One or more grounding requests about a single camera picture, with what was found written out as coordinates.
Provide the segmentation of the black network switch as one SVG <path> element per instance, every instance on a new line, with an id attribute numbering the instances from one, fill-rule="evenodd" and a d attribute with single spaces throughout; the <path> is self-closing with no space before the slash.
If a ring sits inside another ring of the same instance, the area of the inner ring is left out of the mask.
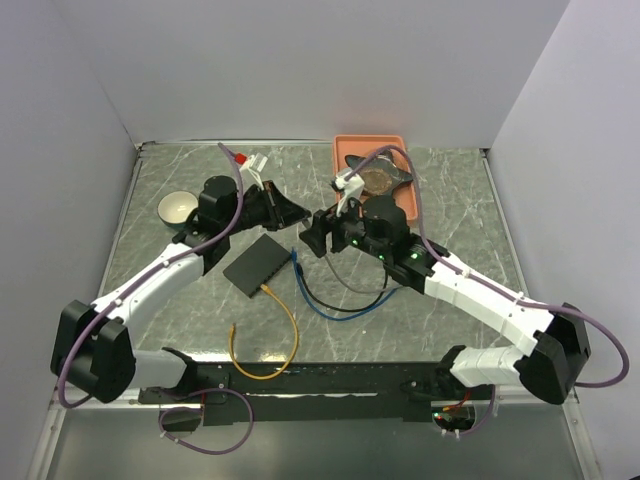
<path id="1" fill-rule="evenodd" d="M 223 270 L 224 277 L 248 298 L 254 297 L 289 261 L 291 253 L 263 234 Z"/>

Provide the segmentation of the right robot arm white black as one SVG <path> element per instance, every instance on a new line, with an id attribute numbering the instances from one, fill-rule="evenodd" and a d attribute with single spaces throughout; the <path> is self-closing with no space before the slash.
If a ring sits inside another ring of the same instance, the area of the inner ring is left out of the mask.
<path id="1" fill-rule="evenodd" d="M 578 310 L 536 303 L 479 274 L 446 248 L 423 241 L 389 197 L 351 201 L 344 211 L 336 206 L 318 210 L 299 238 L 319 258 L 347 247 L 376 257 L 398 284 L 464 311 L 509 341 L 507 347 L 451 348 L 435 374 L 448 398 L 483 385 L 519 385 L 560 405 L 589 359 Z"/>

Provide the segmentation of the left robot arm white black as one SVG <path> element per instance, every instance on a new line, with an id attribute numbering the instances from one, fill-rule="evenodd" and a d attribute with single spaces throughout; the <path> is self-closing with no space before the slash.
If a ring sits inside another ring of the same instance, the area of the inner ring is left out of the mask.
<path id="1" fill-rule="evenodd" d="M 138 350 L 137 337 L 171 296 L 213 269 L 232 235 L 282 230 L 310 215 L 270 180 L 241 191 L 228 176 L 207 179 L 183 228 L 151 264 L 92 303 L 74 300 L 63 309 L 50 364 L 60 403 L 73 405 L 62 392 L 68 384 L 102 403 L 129 388 L 162 388 L 174 401 L 190 400 L 197 362 L 172 348 Z"/>

